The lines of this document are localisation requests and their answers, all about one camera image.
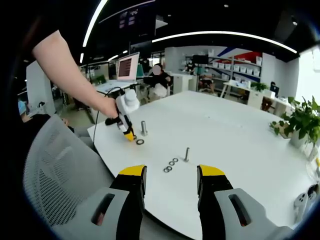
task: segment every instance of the ceiling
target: ceiling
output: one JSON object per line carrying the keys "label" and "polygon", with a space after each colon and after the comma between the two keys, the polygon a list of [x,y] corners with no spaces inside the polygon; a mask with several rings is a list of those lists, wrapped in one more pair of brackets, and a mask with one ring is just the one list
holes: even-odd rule
{"label": "ceiling", "polygon": [[[265,37],[283,43],[298,53],[320,43],[320,15],[316,7],[302,2],[278,0],[269,1],[233,1],[197,0],[156,0],[147,3],[139,17],[137,28],[119,31],[120,14],[105,18],[147,0],[108,0],[101,11],[91,32],[86,48],[83,48],[84,37],[100,0],[61,0],[62,36],[68,42],[71,53],[77,63],[80,54],[84,53],[84,63],[92,62],[95,57],[108,59],[127,50],[129,44],[170,35],[197,31],[233,31]],[[154,34],[155,18],[160,16],[167,25],[160,27]],[[138,35],[143,31],[144,37]],[[150,51],[163,51],[166,47],[214,45],[243,48],[265,52],[288,62],[299,55],[282,47],[262,40],[243,36],[225,34],[206,34],[184,36],[152,44]]]}

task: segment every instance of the washer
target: washer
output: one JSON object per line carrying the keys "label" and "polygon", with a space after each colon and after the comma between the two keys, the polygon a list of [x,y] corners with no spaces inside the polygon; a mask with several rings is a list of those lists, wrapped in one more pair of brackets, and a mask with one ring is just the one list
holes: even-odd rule
{"label": "washer", "polygon": [[165,173],[168,173],[168,172],[170,172],[171,170],[172,170],[172,167],[171,167],[171,166],[167,166],[166,168],[163,169],[163,171],[164,171]]}
{"label": "washer", "polygon": [[137,145],[142,145],[145,143],[145,140],[143,139],[138,139],[136,142],[135,142]]}

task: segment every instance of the potted plant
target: potted plant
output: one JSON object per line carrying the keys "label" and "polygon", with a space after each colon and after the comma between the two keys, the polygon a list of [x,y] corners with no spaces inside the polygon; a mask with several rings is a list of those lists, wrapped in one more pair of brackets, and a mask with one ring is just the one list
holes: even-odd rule
{"label": "potted plant", "polygon": [[261,93],[263,90],[265,90],[265,89],[268,88],[268,86],[267,86],[265,83],[256,82],[256,81],[253,81],[253,82],[251,83],[251,87],[252,87],[252,88],[255,88],[255,90],[256,90],[257,92],[260,92],[260,93]]}
{"label": "potted plant", "polygon": [[293,97],[288,97],[288,102],[294,107],[291,116],[284,113],[281,117],[283,120],[279,122],[273,121],[270,127],[274,129],[276,135],[283,127],[284,134],[288,137],[292,133],[290,142],[297,148],[305,143],[312,143],[313,147],[320,139],[320,106],[312,97],[312,102],[306,101],[300,103]]}

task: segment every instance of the desk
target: desk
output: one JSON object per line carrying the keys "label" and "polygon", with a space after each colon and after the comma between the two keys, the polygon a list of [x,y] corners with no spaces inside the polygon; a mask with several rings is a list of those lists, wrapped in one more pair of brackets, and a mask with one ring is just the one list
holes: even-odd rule
{"label": "desk", "polygon": [[[106,94],[110,89],[119,87],[121,89],[127,89],[132,85],[137,84],[136,82],[125,82],[125,81],[117,81],[117,80],[109,80],[108,82],[96,86],[95,89],[97,92],[101,94]],[[111,91],[111,93],[119,91],[119,88],[115,88]]]}
{"label": "desk", "polygon": [[[269,123],[280,118],[219,97],[184,91],[141,106],[130,114],[143,145],[129,142],[116,125],[99,123],[95,147],[114,176],[147,165],[145,209],[172,229],[202,239],[197,165],[221,169],[266,209],[278,226],[294,224],[293,202],[313,184],[305,157],[276,136]],[[141,136],[141,121],[148,135]],[[88,129],[93,138],[94,126]],[[184,162],[190,147],[189,162]],[[173,158],[172,171],[163,169]]]}
{"label": "desk", "polygon": [[173,94],[197,91],[197,76],[172,72],[169,75],[173,77]]}
{"label": "desk", "polygon": [[[257,92],[257,91],[255,91],[253,89],[249,89],[249,88],[243,87],[243,86],[237,86],[235,84],[230,84],[229,82],[225,82],[223,84],[224,84],[224,87],[222,89],[222,93],[220,95],[220,98],[222,98],[224,96],[224,93],[226,92],[227,87],[234,87],[234,88],[242,89],[242,90],[245,90],[245,91],[249,91],[250,95],[252,93],[258,93],[258,94],[262,95],[262,97],[265,97],[265,98],[271,99],[272,101],[275,101],[276,105],[275,105],[275,109],[274,109],[274,113],[273,114],[278,116],[278,117],[281,117],[281,115],[283,113],[286,113],[286,112],[289,112],[289,114],[292,114],[291,111],[292,111],[292,109],[294,109],[294,107],[290,103],[288,103],[286,101],[283,101],[283,100],[281,100],[279,98],[276,98],[276,97],[272,98],[272,97],[270,97],[268,95],[264,95],[263,93]],[[255,105],[261,106],[262,98],[260,98],[258,101],[259,102],[256,102]]]}

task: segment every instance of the black cable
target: black cable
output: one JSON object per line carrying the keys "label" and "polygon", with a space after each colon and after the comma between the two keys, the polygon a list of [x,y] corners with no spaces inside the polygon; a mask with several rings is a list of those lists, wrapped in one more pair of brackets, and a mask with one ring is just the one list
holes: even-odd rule
{"label": "black cable", "polygon": [[[120,89],[120,91],[122,90],[121,87],[115,86],[115,87],[111,88],[106,94],[104,94],[103,97],[105,98],[114,89]],[[95,145],[95,137],[96,137],[96,129],[97,129],[97,122],[98,122],[99,113],[100,113],[100,111],[97,112],[96,119],[95,119],[95,126],[94,126],[94,132],[93,132],[93,145]]]}

